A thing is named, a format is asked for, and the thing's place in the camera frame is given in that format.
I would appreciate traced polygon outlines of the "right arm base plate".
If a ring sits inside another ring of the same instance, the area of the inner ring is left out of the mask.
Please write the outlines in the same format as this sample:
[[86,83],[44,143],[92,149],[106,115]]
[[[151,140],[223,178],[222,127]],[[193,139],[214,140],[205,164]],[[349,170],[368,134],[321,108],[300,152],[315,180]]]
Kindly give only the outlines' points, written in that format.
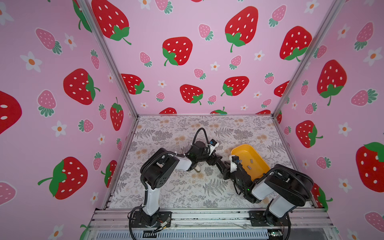
[[277,218],[270,212],[265,211],[249,211],[249,217],[252,227],[288,227],[291,226],[289,214]]

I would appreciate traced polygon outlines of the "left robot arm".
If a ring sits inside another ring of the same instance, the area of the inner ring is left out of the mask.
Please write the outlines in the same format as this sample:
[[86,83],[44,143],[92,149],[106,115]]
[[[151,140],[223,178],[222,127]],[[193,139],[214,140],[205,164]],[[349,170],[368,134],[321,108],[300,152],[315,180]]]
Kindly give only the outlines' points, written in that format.
[[145,216],[153,217],[158,214],[161,187],[168,181],[174,170],[198,172],[200,162],[215,165],[222,159],[216,154],[218,146],[219,143],[212,139],[207,144],[194,141],[185,154],[178,154],[164,148],[158,149],[140,169],[140,181],[145,188],[142,204]]

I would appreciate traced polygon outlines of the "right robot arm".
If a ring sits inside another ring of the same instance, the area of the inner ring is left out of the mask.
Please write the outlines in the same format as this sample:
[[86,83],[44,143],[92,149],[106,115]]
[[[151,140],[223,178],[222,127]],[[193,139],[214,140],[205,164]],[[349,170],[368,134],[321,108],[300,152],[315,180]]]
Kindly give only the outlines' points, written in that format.
[[276,164],[255,180],[243,168],[240,158],[230,156],[229,161],[218,160],[216,166],[224,180],[231,180],[237,195],[252,204],[260,203],[268,195],[277,193],[262,215],[262,221],[272,225],[297,207],[303,207],[313,197],[314,181],[301,172]]

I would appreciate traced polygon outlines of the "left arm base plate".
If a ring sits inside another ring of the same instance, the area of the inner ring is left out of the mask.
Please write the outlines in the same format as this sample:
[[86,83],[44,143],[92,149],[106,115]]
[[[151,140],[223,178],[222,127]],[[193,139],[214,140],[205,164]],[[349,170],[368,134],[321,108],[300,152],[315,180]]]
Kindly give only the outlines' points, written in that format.
[[153,216],[147,215],[144,211],[135,211],[130,217],[132,228],[157,228],[166,223],[166,227],[171,226],[172,212],[157,211]]

